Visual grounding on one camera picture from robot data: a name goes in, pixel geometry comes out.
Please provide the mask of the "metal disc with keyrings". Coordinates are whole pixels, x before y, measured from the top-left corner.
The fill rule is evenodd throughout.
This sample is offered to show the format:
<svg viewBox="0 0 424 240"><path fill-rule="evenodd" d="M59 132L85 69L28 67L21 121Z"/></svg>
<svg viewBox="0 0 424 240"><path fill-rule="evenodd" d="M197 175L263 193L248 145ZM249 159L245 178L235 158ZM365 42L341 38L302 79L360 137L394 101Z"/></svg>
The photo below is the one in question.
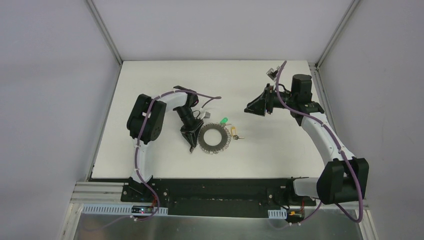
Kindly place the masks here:
<svg viewBox="0 0 424 240"><path fill-rule="evenodd" d="M229 130L220 123L205 124L198 135L198 144L206 154L218 154L226 150L230 142Z"/></svg>

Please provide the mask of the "black-headed key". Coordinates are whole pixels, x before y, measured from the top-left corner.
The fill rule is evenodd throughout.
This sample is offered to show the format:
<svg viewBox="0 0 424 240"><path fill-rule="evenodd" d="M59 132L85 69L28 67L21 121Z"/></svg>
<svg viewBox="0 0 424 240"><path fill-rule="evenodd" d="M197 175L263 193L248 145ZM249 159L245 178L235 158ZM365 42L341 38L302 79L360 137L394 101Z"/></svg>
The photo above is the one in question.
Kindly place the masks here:
<svg viewBox="0 0 424 240"><path fill-rule="evenodd" d="M240 140L240 139L244 139L244 137L242 137L242 136L238 136L238 135L234 135L234 136L233 136L233 139L234 139L234 140Z"/></svg>

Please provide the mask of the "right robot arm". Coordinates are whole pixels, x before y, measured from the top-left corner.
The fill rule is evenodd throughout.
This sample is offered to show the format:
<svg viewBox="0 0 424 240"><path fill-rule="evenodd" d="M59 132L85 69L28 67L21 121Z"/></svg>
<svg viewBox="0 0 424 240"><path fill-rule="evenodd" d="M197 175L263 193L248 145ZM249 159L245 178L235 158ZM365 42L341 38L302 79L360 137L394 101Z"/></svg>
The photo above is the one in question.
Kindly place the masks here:
<svg viewBox="0 0 424 240"><path fill-rule="evenodd" d="M263 92L247 104L244 112L265 116L275 108L289 110L325 163L319 177L294 179L283 192L284 200L296 205L304 197L312 197L325 205L358 202L362 206L369 163L365 158L357 158L342 144L330 127L324 109L312 100L312 77L293 75L289 91L278 91L279 86L279 83L267 84Z"/></svg>

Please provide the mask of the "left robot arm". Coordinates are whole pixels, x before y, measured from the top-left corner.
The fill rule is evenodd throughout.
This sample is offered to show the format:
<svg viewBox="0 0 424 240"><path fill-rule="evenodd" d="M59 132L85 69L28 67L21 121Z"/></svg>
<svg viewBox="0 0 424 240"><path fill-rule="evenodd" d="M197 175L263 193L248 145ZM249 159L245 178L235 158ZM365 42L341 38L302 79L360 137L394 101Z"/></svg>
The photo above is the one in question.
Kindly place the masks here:
<svg viewBox="0 0 424 240"><path fill-rule="evenodd" d="M133 170L128 179L132 193L140 202L155 199L152 187L147 185L153 174L148 167L148 149L162 132L165 114L174 111L182 122L180 133L189 144L192 153L198 145L198 137L204 121L195 117L192 108L199 103L199 93L182 86L174 86L171 91L151 97L140 94L128 117L126 128L134 146Z"/></svg>

